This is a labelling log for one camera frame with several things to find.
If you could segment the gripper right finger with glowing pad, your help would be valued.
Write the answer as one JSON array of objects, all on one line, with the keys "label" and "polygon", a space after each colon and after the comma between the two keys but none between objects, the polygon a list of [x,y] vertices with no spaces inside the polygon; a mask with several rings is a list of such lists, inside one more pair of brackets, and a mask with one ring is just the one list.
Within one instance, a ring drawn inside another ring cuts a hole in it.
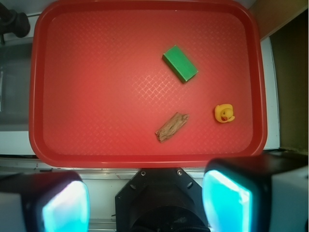
[{"label": "gripper right finger with glowing pad", "polygon": [[215,232],[306,232],[309,161],[299,154],[211,160],[202,201]]}]

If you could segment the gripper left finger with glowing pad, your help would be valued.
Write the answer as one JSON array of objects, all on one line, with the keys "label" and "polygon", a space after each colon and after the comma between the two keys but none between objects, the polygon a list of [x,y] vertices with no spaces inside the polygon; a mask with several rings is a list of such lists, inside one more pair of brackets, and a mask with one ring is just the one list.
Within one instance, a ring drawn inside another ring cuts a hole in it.
[{"label": "gripper left finger with glowing pad", "polygon": [[0,178],[2,232],[86,232],[89,220],[88,188],[76,172]]}]

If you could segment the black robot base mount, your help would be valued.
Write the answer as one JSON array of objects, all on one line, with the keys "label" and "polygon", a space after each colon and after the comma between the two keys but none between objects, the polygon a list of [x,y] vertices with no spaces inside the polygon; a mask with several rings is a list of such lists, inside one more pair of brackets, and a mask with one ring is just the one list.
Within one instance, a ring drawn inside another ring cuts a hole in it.
[{"label": "black robot base mount", "polygon": [[141,169],[115,196],[118,232],[208,232],[202,187],[181,168]]}]

